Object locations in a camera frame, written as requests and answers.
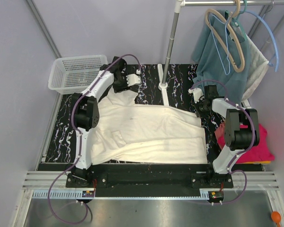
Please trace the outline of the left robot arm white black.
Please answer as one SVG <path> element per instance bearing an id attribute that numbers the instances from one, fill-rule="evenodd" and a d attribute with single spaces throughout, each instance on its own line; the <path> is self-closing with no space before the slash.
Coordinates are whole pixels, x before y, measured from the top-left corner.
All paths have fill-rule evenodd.
<path id="1" fill-rule="evenodd" d="M 122 73 L 126 66 L 122 57 L 115 56 L 111 64 L 100 67 L 98 75 L 85 90 L 72 96 L 71 125 L 76 132 L 76 158 L 71 174 L 82 187 L 90 186 L 93 181 L 88 140 L 100 119 L 98 104 L 110 88 L 115 92 L 130 88 L 128 75 Z"/>

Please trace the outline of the cream white t shirt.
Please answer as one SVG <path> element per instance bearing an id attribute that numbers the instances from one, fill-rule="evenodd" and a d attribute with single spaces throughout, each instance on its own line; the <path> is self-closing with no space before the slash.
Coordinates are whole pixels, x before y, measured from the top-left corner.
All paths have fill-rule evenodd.
<path id="1" fill-rule="evenodd" d="M 109 91 L 98 104 L 91 160 L 206 164 L 205 131 L 195 113 L 163 105 L 139 105 L 137 93 Z"/>

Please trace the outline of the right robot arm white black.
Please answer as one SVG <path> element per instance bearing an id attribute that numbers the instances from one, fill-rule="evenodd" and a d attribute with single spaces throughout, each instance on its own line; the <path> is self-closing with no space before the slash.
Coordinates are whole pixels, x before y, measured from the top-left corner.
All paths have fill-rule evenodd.
<path id="1" fill-rule="evenodd" d="M 213 161 L 213 170 L 205 176 L 210 187 L 222 183 L 221 174 L 231 173 L 237 160 L 260 140 L 257 110 L 244 108 L 227 97 L 219 96 L 216 85 L 208 85 L 204 90 L 192 87 L 194 105 L 197 115 L 215 112 L 224 118 L 225 145 L 218 157 Z"/>

